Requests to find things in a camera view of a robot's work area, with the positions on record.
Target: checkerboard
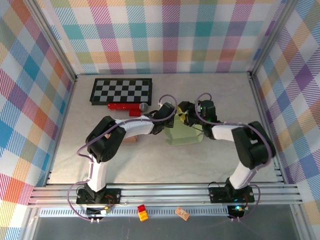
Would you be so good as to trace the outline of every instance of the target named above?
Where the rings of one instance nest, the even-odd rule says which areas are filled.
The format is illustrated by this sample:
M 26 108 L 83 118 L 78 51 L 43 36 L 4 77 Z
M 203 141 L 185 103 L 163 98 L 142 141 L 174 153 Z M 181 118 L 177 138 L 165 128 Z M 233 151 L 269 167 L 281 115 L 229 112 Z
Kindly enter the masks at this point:
M 151 106 L 151 101 L 151 78 L 96 78 L 90 97 L 92 105 L 147 103 Z

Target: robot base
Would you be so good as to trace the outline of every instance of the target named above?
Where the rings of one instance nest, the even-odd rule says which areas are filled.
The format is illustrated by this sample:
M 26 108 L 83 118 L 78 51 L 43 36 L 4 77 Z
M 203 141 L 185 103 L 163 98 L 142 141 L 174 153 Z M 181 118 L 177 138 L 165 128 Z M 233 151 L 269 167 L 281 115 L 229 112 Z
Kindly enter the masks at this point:
M 245 215 L 245 206 L 238 205 L 238 206 L 228 206 L 228 218 L 235 219 L 235 218 L 242 218 Z
M 225 187 L 209 187 L 210 202 L 212 204 L 225 203 L 254 203 L 255 197 L 250 186 L 236 190 L 231 196 Z
M 84 188 L 80 188 L 77 192 L 76 204 L 78 205 L 109 205 L 120 204 L 121 189 L 120 188 L 103 188 L 100 191 L 94 192 L 86 184 Z

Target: aluminum rail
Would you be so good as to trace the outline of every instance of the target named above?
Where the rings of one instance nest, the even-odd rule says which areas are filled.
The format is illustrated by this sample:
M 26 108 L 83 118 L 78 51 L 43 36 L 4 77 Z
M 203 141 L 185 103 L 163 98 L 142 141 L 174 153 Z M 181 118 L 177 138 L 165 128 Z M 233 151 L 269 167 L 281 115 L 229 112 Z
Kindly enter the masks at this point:
M 63 69 L 67 73 L 68 77 L 72 79 L 74 82 L 77 79 L 77 74 L 73 67 L 71 66 L 64 50 L 59 44 L 54 32 L 52 31 L 46 17 L 44 16 L 41 8 L 39 7 L 36 0 L 24 0 L 25 5 L 29 9 L 31 15 L 35 19 L 36 23 L 41 29 L 41 32 L 45 36 L 46 40 L 49 42 L 52 50 L 56 54 L 57 58 L 59 59 L 60 63 L 63 66 Z
M 298 3 L 298 0 L 288 0 L 286 1 L 286 4 L 280 13 L 280 16 L 276 23 L 274 24 L 273 30 L 271 34 L 269 35 L 265 45 L 261 48 L 262 51 L 256 60 L 255 65 L 252 69 L 252 74 L 256 75 L 261 68 L 261 66 L 264 64 L 267 56 L 269 55 L 272 47 L 274 46 L 275 42 L 278 40 L 282 30 L 284 29 L 289 17 L 291 16 L 291 13 L 295 9 L 296 5 Z
M 29 207 L 68 207 L 67 191 L 70 184 L 49 184 L 36 187 L 29 201 Z M 298 187 L 295 184 L 258 183 L 261 191 L 260 203 L 263 205 L 302 204 Z M 120 188 L 121 200 L 117 206 L 149 207 L 162 206 L 221 206 L 236 203 L 210 203 L 208 184 L 108 184 L 108 188 Z M 76 187 L 70 192 L 70 201 L 76 204 Z M 255 196 L 258 190 L 253 188 Z

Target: cardboard tag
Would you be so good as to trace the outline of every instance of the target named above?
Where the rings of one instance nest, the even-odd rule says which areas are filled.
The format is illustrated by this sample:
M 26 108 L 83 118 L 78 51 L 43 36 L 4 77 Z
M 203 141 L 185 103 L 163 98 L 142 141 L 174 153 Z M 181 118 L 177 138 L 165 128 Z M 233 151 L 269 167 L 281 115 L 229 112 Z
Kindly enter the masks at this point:
M 190 214 L 187 213 L 185 210 L 183 210 L 181 207 L 177 207 L 177 209 L 175 210 L 175 213 L 178 214 L 181 218 L 183 218 L 183 220 L 187 221 Z

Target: plaid wallpaper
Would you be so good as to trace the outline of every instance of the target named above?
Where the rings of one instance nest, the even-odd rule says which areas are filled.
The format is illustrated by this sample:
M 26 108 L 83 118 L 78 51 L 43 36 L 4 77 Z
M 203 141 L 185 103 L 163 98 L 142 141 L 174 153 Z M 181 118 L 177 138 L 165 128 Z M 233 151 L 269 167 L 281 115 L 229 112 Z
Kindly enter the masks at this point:
M 320 239 L 320 0 L 300 0 L 258 73 L 290 183 Z
M 275 24 L 276 24 L 278 18 L 280 17 L 280 15 L 281 15 L 281 13 L 282 13 L 282 11 L 283 11 L 283 9 L 284 9 L 284 7 L 285 7 L 287 2 L 288 2 L 288 0 L 281 0 L 281 3 L 280 3 L 278 9 L 276 10 L 276 12 L 274 14 L 274 16 L 272 18 L 272 21 L 270 22 L 270 25 L 267 28 L 267 30 L 266 30 L 266 32 L 265 32 L 265 34 L 264 34 L 264 36 L 263 36 L 263 38 L 262 38 L 262 40 L 260 42 L 259 48 L 255 52 L 255 55 L 253 57 L 253 61 L 251 62 L 251 65 L 250 65 L 250 67 L 248 69 L 249 71 L 252 71 L 252 69 L 254 68 L 254 66 L 255 66 L 255 64 L 257 62 L 257 59 L 260 56 L 261 51 L 263 50 L 264 46 L 266 45 L 270 34 L 273 32 Z
M 38 0 L 79 74 L 246 72 L 284 2 Z
M 71 85 L 23 0 L 0 0 L 0 240 L 18 238 Z

